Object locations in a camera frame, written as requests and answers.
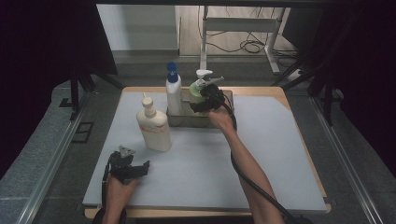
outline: bottle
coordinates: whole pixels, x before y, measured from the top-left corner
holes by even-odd
[[[177,73],[177,65],[170,62],[166,65],[166,68],[168,69],[168,78],[166,79],[167,114],[171,116],[182,116],[181,78]]]
[[[145,95],[142,105],[145,108],[137,113],[136,119],[146,146],[159,151],[169,150],[172,143],[168,117],[162,111],[155,109],[151,97]]]
[[[190,103],[198,104],[205,100],[205,97],[201,95],[200,90],[206,84],[206,82],[204,81],[204,77],[212,73],[213,72],[209,70],[204,70],[204,69],[197,70],[196,74],[198,76],[198,79],[195,82],[192,82],[190,85]]]

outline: pump dispenser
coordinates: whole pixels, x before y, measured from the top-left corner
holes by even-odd
[[[153,104],[152,98],[145,94],[142,100],[145,108],[137,113],[137,123],[148,148],[167,151],[172,146],[168,117],[162,111],[156,110]]]
[[[190,85],[190,103],[198,104],[203,102],[205,100],[205,97],[201,95],[200,90],[211,83],[224,79],[224,77],[219,77],[205,81],[204,77],[212,73],[212,71],[205,69],[198,69],[196,71],[198,79]]]

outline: white board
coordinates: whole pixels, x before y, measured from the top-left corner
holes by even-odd
[[[152,92],[154,106],[166,111],[166,94]],[[148,208],[248,210],[248,202],[219,130],[171,128],[172,148],[148,149],[137,126],[142,93],[122,94],[104,148],[84,197],[101,204],[101,181],[110,154],[119,145],[136,150],[132,165],[150,161],[129,205]],[[233,98],[238,133],[272,184],[278,201],[291,212],[324,213],[318,184],[292,113],[273,97]]]

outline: lotion bottle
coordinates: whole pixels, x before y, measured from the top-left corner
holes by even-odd
[[[151,97],[145,95],[142,105],[145,108],[137,113],[136,119],[146,146],[159,151],[169,150],[172,142],[168,117],[162,111],[155,109]]]
[[[168,77],[166,79],[167,114],[171,116],[182,116],[181,78],[177,73],[177,65],[170,62],[166,65],[166,68],[168,69]]]

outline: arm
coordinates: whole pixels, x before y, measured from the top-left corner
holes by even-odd
[[[106,188],[106,211],[104,224],[119,224],[122,209],[131,199],[138,179],[133,179],[128,185],[123,185],[116,177],[109,175]]]
[[[216,111],[206,112],[205,115],[209,116],[212,123],[223,132],[230,146],[233,158],[242,173],[275,198],[275,194],[265,172],[242,143],[236,130],[233,128],[233,122],[227,110],[221,107]],[[250,212],[253,215],[255,223],[284,223],[280,212],[270,202],[249,186],[243,179],[240,178],[240,182],[247,197]]]

